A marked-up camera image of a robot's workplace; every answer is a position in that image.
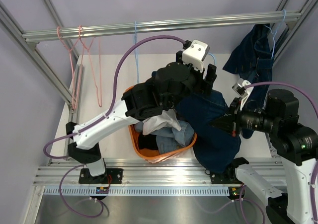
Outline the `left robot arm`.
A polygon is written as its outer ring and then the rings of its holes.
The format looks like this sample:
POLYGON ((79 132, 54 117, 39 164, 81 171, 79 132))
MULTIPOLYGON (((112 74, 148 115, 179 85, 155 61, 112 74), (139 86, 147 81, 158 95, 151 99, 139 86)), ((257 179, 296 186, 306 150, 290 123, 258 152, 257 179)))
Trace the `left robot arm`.
POLYGON ((162 114, 174 108, 183 98, 194 92, 210 94, 217 77, 216 66, 209 64, 199 71, 193 63, 177 60, 156 71, 154 77, 139 83, 113 102, 110 112, 100 114, 86 124, 68 122, 66 133, 72 137, 68 155, 85 165, 81 170, 81 184, 102 183, 107 180, 107 169, 101 156, 99 142, 117 130, 162 114))

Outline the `white garment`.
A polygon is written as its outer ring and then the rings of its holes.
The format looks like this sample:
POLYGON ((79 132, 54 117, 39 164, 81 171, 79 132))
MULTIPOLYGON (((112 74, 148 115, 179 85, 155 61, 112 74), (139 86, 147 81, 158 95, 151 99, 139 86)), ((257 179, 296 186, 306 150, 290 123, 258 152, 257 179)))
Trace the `white garment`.
POLYGON ((162 111, 160 115, 147 118, 143 121, 143 135, 148 135, 156 130, 164 127, 175 128, 181 130, 181 125, 176 117, 176 112, 173 109, 162 111))

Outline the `black skirt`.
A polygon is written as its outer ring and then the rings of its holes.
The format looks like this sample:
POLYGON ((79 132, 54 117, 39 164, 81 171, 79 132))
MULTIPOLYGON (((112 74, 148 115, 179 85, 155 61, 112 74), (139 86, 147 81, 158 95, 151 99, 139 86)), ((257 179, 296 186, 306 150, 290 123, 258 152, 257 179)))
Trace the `black skirt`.
POLYGON ((150 149, 150 150, 159 150, 156 141, 156 135, 143 135, 140 134, 138 137, 138 147, 139 149, 150 149))

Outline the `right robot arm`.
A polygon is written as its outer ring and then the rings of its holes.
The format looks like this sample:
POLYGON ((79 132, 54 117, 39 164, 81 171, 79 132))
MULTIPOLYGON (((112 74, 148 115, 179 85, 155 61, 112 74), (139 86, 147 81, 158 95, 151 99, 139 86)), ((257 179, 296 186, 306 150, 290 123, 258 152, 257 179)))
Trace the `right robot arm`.
POLYGON ((211 126, 233 137, 242 129, 268 134, 284 167, 287 192, 272 186, 242 157, 226 169, 226 178, 245 184, 263 203, 273 224, 316 224, 318 135, 299 123, 299 100, 288 90, 272 89, 263 110, 244 111, 240 105, 241 99, 235 98, 211 126))

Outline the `dark blue denim garment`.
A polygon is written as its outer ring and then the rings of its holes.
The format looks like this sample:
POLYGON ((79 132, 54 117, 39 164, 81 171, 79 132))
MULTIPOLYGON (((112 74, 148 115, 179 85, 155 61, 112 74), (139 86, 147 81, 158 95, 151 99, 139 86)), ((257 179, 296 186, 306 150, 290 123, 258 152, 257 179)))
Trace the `dark blue denim garment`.
POLYGON ((193 150, 198 162, 210 172, 223 173, 241 145, 239 136, 232 137, 210 125, 228 109, 223 95, 215 90, 209 96, 193 93, 182 99, 175 109, 197 134, 193 150))

